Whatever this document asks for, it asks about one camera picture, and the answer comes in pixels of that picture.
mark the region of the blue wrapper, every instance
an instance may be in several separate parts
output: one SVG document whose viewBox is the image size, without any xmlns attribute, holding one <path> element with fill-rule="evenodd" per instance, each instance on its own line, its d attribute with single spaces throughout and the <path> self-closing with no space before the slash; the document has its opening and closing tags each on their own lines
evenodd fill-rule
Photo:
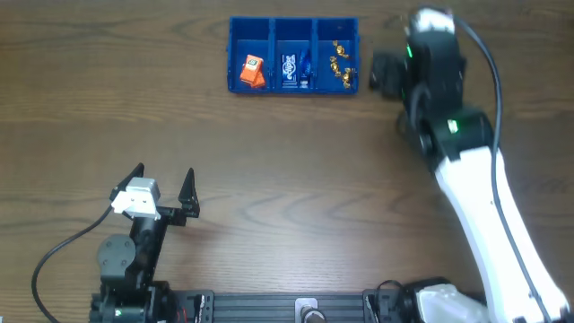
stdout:
<svg viewBox="0 0 574 323">
<path fill-rule="evenodd" d="M 311 77 L 311 51 L 309 49 L 302 50 L 299 56 L 299 70 L 300 70 L 300 88 L 307 89 L 309 87 L 309 78 Z"/>
<path fill-rule="evenodd" d="M 297 55 L 281 55 L 282 71 L 282 86 L 284 88 L 296 88 L 297 87 Z"/>
</svg>

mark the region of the wooden table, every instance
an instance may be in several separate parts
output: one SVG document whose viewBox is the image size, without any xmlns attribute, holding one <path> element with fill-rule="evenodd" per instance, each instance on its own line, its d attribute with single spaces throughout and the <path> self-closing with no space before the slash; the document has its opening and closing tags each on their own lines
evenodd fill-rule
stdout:
<svg viewBox="0 0 574 323">
<path fill-rule="evenodd" d="M 445 1 L 491 47 L 503 82 L 510 185 L 538 253 L 574 295 L 574 5 Z M 39 259 L 92 223 L 138 163 L 177 205 L 196 170 L 202 213 L 170 228 L 156 279 L 216 292 L 362 291 L 444 275 L 482 288 L 448 201 L 394 129 L 396 102 L 367 87 L 374 48 L 402 48 L 413 1 L 7 0 L 0 3 L 0 316 L 44 322 Z M 227 91 L 230 15 L 353 15 L 354 97 Z M 491 76 L 467 38 L 465 99 L 493 112 Z M 124 217 L 52 257 L 42 299 L 87 320 L 96 250 Z"/>
</svg>

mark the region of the orange package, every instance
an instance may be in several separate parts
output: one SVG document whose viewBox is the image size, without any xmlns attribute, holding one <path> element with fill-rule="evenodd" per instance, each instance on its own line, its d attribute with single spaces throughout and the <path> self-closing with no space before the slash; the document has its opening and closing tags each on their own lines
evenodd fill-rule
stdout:
<svg viewBox="0 0 574 323">
<path fill-rule="evenodd" d="M 261 73 L 261 71 L 259 71 L 259 73 L 257 73 L 257 77 L 255 78 L 255 81 L 251 84 L 252 88 L 260 88 L 260 87 L 264 87 L 265 86 L 265 77 L 263 76 L 263 73 Z"/>
<path fill-rule="evenodd" d="M 253 84 L 257 79 L 257 74 L 261 71 L 261 66 L 263 66 L 262 58 L 248 55 L 239 79 L 245 83 Z"/>
</svg>

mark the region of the blue tray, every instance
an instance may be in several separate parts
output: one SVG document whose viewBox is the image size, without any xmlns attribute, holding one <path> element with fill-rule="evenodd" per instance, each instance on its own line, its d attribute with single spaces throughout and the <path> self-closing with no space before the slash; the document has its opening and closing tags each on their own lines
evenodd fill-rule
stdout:
<svg viewBox="0 0 574 323">
<path fill-rule="evenodd" d="M 343 45 L 345 59 L 335 53 L 333 40 Z M 235 93 L 341 93 L 357 92 L 359 67 L 359 34 L 357 18 L 273 18 L 273 17 L 230 17 L 230 43 L 227 48 L 227 85 Z M 308 89 L 283 88 L 282 54 L 297 54 L 310 49 L 311 76 Z M 263 73 L 266 86 L 253 89 L 239 79 L 241 68 L 247 55 L 264 60 Z M 343 81 L 336 78 L 331 70 L 331 56 L 337 57 L 340 70 L 354 68 L 350 89 L 345 89 Z"/>
</svg>

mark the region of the green indicator light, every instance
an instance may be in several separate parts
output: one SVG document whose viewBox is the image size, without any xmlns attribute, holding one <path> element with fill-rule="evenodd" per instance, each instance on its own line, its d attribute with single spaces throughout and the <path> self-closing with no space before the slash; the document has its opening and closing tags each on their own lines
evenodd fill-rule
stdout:
<svg viewBox="0 0 574 323">
<path fill-rule="evenodd" d="M 451 134 L 455 134 L 458 132 L 458 122 L 456 120 L 449 119 L 447 120 L 448 123 L 448 130 Z"/>
</svg>

